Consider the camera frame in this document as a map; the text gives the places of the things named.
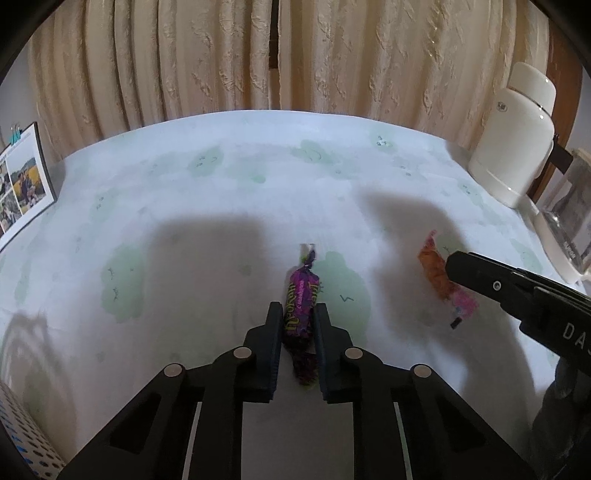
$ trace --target orange candy wrapper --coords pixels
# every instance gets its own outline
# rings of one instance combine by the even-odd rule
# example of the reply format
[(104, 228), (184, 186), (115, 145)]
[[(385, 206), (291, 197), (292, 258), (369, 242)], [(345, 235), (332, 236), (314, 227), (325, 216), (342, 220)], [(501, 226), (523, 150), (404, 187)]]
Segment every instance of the orange candy wrapper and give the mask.
[(472, 316), (478, 308), (478, 302), (463, 288), (452, 282), (445, 272), (445, 260), (435, 244), (437, 231), (429, 233), (423, 248), (418, 253), (418, 260), (423, 266), (425, 276), (435, 289), (437, 296), (451, 304), (454, 320), (451, 327), (455, 329), (462, 320)]

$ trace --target white pegboard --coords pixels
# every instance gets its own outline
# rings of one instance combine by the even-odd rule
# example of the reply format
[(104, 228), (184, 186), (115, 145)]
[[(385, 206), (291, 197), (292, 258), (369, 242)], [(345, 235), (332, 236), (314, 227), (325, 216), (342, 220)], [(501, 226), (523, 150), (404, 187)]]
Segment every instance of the white pegboard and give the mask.
[(65, 464), (10, 388), (0, 381), (0, 422), (39, 478), (56, 478)]

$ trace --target photo frame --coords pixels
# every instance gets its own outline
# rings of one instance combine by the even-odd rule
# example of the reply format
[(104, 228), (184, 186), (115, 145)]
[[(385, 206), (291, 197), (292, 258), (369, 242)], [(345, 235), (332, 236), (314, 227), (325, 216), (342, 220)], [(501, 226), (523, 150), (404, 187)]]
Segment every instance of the photo frame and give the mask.
[(0, 154), (0, 250), (56, 201), (37, 122)]

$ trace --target wall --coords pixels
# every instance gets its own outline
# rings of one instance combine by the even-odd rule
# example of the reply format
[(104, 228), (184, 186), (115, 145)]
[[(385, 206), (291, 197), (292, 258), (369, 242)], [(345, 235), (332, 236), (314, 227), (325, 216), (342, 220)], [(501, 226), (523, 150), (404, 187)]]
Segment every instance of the wall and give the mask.
[[(0, 85), (0, 147), (8, 144), (11, 136), (11, 127), (19, 123), (25, 129), (33, 122), (39, 122), (39, 115), (35, 105), (33, 90), (29, 81), (27, 44), (18, 55), (10, 68), (6, 78)], [(44, 125), (39, 122), (41, 135), (41, 148), (46, 162), (51, 165), (56, 162)]]

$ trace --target lid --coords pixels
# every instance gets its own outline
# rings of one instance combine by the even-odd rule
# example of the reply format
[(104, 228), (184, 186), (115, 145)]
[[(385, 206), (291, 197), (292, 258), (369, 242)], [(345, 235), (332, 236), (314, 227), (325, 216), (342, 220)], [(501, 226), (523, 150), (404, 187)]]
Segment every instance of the lid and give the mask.
[(538, 69), (518, 61), (513, 65), (513, 72), (507, 86), (541, 105), (546, 112), (552, 115), (554, 100), (556, 100), (556, 87)]

